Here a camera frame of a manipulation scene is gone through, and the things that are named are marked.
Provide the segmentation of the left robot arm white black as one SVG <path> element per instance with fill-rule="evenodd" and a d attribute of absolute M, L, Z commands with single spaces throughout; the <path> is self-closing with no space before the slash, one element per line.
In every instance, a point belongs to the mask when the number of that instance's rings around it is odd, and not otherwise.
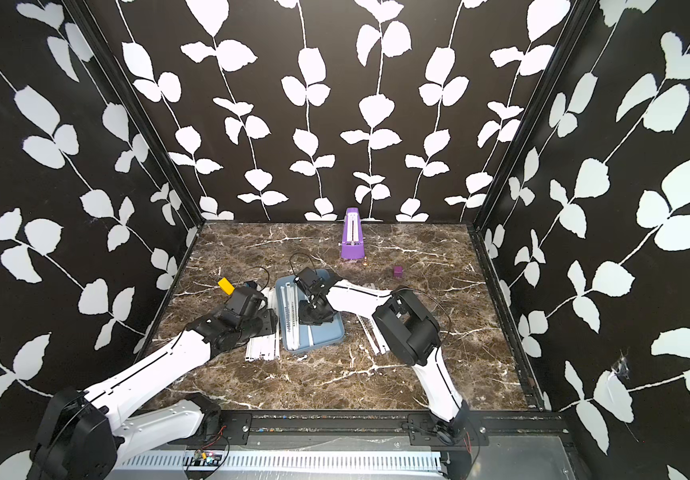
<path fill-rule="evenodd" d="M 30 479 L 104 479 L 125 460 L 191 437 L 220 409 L 192 394 L 147 414 L 138 409 L 186 373 L 251 339 L 276 332 L 267 289 L 248 282 L 188 323 L 169 343 L 122 372 L 49 401 L 29 458 Z"/>

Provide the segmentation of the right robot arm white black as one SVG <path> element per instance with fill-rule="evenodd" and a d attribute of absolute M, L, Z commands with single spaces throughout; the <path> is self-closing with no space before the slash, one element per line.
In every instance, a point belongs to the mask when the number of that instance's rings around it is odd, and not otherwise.
<path fill-rule="evenodd" d="M 429 431 L 445 445 L 463 438 L 468 405 L 445 365 L 440 324 L 413 290 L 368 288 L 332 270 L 322 277 L 311 268 L 297 274 L 294 283 L 305 297 L 302 323 L 327 323 L 342 312 L 372 319 L 390 352 L 416 374 L 434 420 Z"/>

